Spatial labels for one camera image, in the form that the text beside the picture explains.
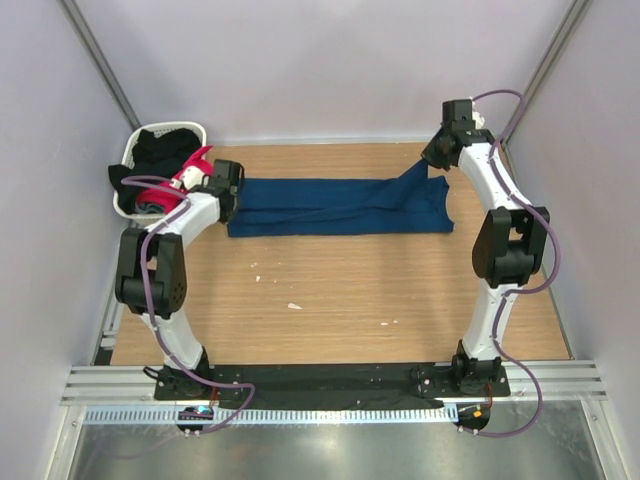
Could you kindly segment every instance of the white laundry basket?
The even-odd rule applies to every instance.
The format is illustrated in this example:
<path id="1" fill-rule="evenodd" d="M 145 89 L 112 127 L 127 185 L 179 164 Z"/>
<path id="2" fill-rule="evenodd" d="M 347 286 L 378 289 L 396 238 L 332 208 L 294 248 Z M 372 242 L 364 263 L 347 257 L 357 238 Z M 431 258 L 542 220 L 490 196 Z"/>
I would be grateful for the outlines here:
<path id="1" fill-rule="evenodd" d="M 162 123 L 151 123 L 149 125 L 145 125 L 140 127 L 135 132 L 131 134 L 129 137 L 129 141 L 127 142 L 127 147 L 124 150 L 124 155 L 122 156 L 122 165 L 127 167 L 133 167 L 133 147 L 138 142 L 138 136 L 142 130 L 148 130 L 152 132 L 156 137 L 164 135 L 165 133 L 172 132 L 173 130 L 178 130 L 179 128 L 186 128 L 187 130 L 191 130 L 195 133 L 200 139 L 200 144 L 204 147 L 207 144 L 207 134 L 204 131 L 202 125 L 199 125 L 194 122 L 162 122 Z M 118 212 L 118 215 L 124 218 L 129 218 L 134 222 L 140 225 L 151 225 L 154 222 L 157 222 L 162 217 L 163 214 L 152 214 L 152 215 L 142 215 L 138 213 L 126 214 L 122 211 L 122 209 L 118 206 L 118 192 L 113 193 L 113 208 Z"/>

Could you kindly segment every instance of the blue cloth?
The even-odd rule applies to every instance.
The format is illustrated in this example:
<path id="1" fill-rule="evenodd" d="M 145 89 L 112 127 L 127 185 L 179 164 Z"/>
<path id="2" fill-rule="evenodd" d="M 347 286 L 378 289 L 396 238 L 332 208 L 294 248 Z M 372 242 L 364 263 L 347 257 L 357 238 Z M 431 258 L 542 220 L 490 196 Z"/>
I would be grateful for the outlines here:
<path id="1" fill-rule="evenodd" d="M 420 160 L 388 180 L 248 178 L 230 237 L 452 232 L 449 185 Z"/>

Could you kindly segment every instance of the metal floor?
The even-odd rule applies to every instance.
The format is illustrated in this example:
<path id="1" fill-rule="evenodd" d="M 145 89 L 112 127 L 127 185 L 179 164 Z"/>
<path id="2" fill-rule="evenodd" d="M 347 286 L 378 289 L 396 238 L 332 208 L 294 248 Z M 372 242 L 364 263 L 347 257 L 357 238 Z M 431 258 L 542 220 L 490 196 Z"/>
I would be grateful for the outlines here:
<path id="1" fill-rule="evenodd" d="M 496 403 L 487 427 L 512 430 L 534 402 Z M 175 438 L 135 460 L 175 426 L 85 425 L 70 479 L 596 480 L 605 475 L 580 401 L 545 403 L 529 431 L 507 439 L 458 433 L 449 423 L 232 427 Z"/>

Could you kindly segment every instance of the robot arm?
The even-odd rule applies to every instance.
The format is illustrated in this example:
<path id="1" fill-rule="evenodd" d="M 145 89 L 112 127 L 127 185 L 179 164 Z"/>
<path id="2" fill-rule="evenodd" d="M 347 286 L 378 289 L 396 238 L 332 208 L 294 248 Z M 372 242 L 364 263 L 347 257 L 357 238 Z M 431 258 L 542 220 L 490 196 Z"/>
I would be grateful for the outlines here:
<path id="1" fill-rule="evenodd" d="M 442 126 L 422 152 L 422 158 L 434 168 L 459 167 L 471 181 L 486 214 L 472 252 L 480 291 L 471 324 L 458 344 L 451 368 L 436 369 L 431 374 L 437 383 L 446 384 L 447 396 L 483 392 L 487 384 L 493 387 L 494 396 L 506 396 L 508 385 L 498 383 L 499 378 L 506 380 L 506 375 L 493 341 L 494 322 L 505 294 L 521 290 L 539 271 L 547 233 L 533 215 L 512 200 L 516 196 L 531 205 L 514 185 L 497 152 L 491 165 L 494 138 L 488 130 L 478 128 L 476 119 L 471 100 L 443 103 Z M 533 208 L 549 221 L 546 208 Z M 495 332 L 499 344 L 516 297 L 514 293 L 507 296 L 500 315 Z M 434 396 L 442 395 L 436 391 Z"/>
<path id="2" fill-rule="evenodd" d="M 236 162 L 216 160 L 213 175 L 198 180 L 190 188 L 187 199 L 165 218 L 144 229 L 131 227 L 122 233 L 115 295 L 119 302 L 126 304 L 154 329 L 146 307 L 140 262 L 142 241 L 149 232 L 155 232 L 147 262 L 156 260 L 155 268 L 149 268 L 149 277 L 154 316 L 162 340 L 183 365 L 200 377 L 209 379 L 206 350 L 193 335 L 183 306 L 187 293 L 184 251 L 205 228 L 217 222 L 227 222 L 235 214 L 244 169 Z M 190 204 L 186 211 L 183 210 L 184 202 Z M 184 379 L 182 370 L 166 352 L 163 370 L 166 378 Z M 203 388 L 201 385 L 184 380 L 180 388 L 183 393 L 189 388 L 194 389 L 193 396 L 202 393 L 199 391 Z"/>

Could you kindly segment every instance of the wooden table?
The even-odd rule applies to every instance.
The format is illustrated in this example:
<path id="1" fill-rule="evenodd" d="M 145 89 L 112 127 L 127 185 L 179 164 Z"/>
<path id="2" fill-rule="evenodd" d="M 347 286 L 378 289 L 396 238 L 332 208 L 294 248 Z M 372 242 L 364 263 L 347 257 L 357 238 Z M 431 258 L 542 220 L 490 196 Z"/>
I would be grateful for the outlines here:
<path id="1" fill-rule="evenodd" d="M 251 177 L 389 178 L 423 146 L 224 147 L 209 158 L 239 161 Z M 449 360 L 479 288 L 471 248 L 484 215 L 466 177 L 457 169 L 444 174 L 451 234 L 230 239 L 222 225 L 206 230 L 187 251 L 186 309 L 211 361 Z M 530 285 L 541 281 L 538 275 Z M 567 358 L 548 293 L 517 300 L 505 348 L 521 359 Z M 162 363 L 151 332 L 128 312 L 112 363 Z"/>

